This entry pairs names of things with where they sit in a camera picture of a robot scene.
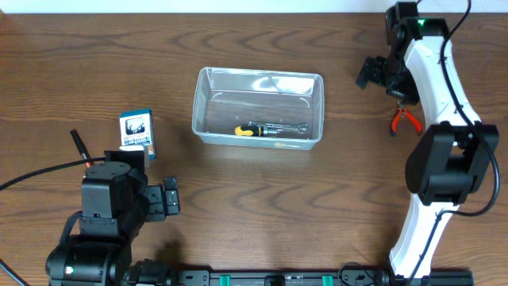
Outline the yellow black stubby screwdriver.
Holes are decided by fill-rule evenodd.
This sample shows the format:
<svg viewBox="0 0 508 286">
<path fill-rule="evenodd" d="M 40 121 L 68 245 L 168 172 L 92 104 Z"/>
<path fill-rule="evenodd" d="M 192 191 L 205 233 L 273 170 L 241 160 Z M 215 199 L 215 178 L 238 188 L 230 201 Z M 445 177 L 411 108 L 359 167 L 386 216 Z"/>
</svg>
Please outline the yellow black stubby screwdriver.
<svg viewBox="0 0 508 286">
<path fill-rule="evenodd" d="M 234 133 L 241 137 L 271 137 L 277 135 L 278 131 L 265 126 L 243 125 L 237 126 Z"/>
</svg>

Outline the clear plastic container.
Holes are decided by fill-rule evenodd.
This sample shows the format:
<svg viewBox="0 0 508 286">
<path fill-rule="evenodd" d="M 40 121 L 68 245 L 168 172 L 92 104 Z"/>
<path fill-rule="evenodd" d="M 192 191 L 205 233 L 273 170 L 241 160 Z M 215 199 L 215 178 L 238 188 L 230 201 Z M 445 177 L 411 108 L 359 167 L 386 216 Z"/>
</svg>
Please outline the clear plastic container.
<svg viewBox="0 0 508 286">
<path fill-rule="evenodd" d="M 239 68 L 203 68 L 194 93 L 192 130 L 207 144 L 275 148 L 275 142 L 311 150 L 323 135 L 324 80 L 319 74 Z M 248 122 L 298 125 L 305 133 L 241 137 L 237 126 Z"/>
</svg>

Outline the blue white screwdriver box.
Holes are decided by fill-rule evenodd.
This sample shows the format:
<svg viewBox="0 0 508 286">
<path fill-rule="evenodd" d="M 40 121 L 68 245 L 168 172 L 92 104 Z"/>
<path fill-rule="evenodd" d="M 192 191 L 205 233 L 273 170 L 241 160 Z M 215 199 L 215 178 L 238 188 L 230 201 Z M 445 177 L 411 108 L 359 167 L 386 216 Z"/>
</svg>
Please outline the blue white screwdriver box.
<svg viewBox="0 0 508 286">
<path fill-rule="evenodd" d="M 148 148 L 150 160 L 156 159 L 152 110 L 131 110 L 119 116 L 121 146 L 142 145 Z"/>
</svg>

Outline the black yellow precision screwdriver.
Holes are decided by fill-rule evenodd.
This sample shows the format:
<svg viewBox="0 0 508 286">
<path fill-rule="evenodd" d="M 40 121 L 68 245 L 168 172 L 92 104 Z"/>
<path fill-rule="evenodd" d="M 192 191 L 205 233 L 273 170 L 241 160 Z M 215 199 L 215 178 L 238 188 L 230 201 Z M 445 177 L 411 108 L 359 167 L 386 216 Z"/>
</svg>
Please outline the black yellow precision screwdriver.
<svg viewBox="0 0 508 286">
<path fill-rule="evenodd" d="M 281 149 L 300 149 L 301 145 L 294 145 L 287 142 L 275 142 L 275 148 L 281 148 Z"/>
</svg>

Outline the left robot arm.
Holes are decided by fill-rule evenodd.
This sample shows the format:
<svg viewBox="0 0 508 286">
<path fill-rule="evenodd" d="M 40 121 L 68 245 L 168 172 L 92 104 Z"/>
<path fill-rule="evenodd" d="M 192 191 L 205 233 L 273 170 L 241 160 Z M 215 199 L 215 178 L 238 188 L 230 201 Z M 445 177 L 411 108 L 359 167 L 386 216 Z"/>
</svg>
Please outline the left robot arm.
<svg viewBox="0 0 508 286">
<path fill-rule="evenodd" d="M 85 171 L 82 209 L 70 216 L 46 260 L 50 285 L 136 285 L 132 243 L 146 222 L 180 212 L 178 180 L 151 185 L 142 151 L 106 151 Z"/>
</svg>

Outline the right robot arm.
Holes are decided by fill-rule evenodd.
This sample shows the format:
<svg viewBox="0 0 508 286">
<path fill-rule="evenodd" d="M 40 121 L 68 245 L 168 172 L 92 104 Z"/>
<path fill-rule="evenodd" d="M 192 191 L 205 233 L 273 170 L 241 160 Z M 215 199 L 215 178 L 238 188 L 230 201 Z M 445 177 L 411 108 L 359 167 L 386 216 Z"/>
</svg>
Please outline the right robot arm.
<svg viewBox="0 0 508 286">
<path fill-rule="evenodd" d="M 368 57 L 356 83 L 383 87 L 397 101 L 398 117 L 420 105 L 414 127 L 421 140 L 405 167 L 410 206 L 400 236 L 377 285 L 470 285 L 469 272 L 431 269 L 445 227 L 461 215 L 487 170 L 500 173 L 498 129 L 481 121 L 467 99 L 452 57 L 453 28 L 443 18 L 423 17 L 416 2 L 397 2 L 385 14 L 387 57 Z"/>
</svg>

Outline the silver wrench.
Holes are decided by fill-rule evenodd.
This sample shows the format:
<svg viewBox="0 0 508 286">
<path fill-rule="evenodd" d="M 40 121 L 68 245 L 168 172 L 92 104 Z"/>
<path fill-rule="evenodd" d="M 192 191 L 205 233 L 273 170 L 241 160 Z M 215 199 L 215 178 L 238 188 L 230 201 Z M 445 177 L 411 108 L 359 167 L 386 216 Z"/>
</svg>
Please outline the silver wrench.
<svg viewBox="0 0 508 286">
<path fill-rule="evenodd" d="M 269 122 L 248 122 L 249 126 L 261 127 L 263 129 L 264 136 L 267 135 L 276 135 L 282 132 L 296 132 L 296 133 L 305 133 L 309 129 L 309 125 L 307 123 L 302 123 L 298 125 L 287 125 L 287 124 L 276 124 Z"/>
</svg>

